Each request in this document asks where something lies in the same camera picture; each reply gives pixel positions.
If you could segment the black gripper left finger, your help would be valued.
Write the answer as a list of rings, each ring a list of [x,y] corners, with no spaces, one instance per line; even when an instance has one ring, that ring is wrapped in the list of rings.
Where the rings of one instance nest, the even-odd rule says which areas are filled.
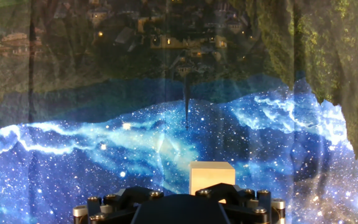
[[[128,208],[137,208],[144,202],[162,197],[164,193],[160,190],[139,186],[120,189],[118,193],[107,194],[103,197],[92,195],[87,198],[86,204],[73,207],[73,224],[102,221],[110,214]]]

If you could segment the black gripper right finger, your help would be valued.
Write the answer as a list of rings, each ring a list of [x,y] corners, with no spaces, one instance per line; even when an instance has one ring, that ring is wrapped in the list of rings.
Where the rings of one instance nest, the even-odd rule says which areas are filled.
[[[220,202],[231,223],[286,224],[286,204],[282,198],[273,198],[269,190],[241,189],[237,185],[216,184],[199,189],[197,197]]]

